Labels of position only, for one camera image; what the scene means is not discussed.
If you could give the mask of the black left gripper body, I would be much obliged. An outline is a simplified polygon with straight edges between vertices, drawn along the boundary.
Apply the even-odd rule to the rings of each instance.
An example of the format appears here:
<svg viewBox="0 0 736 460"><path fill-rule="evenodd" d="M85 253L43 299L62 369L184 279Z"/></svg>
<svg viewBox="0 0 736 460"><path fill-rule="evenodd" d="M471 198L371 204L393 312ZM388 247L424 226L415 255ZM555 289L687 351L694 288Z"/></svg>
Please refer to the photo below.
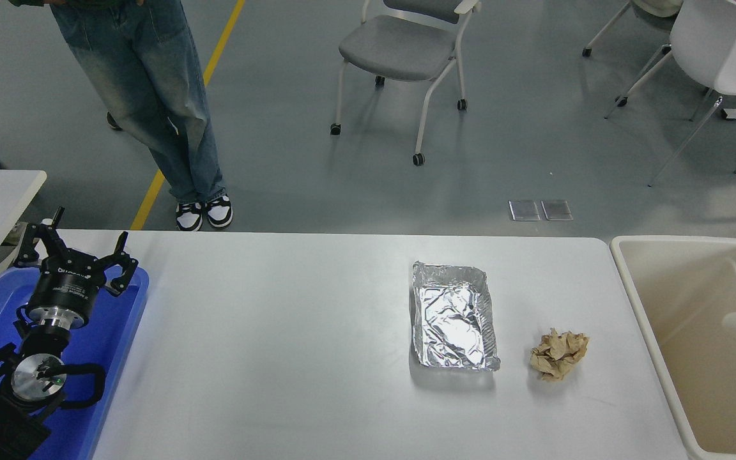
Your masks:
<svg viewBox="0 0 736 460"><path fill-rule="evenodd" d="M59 308L78 315L90 315L102 285L102 273L93 256L47 257L40 265L41 274L27 311Z"/></svg>

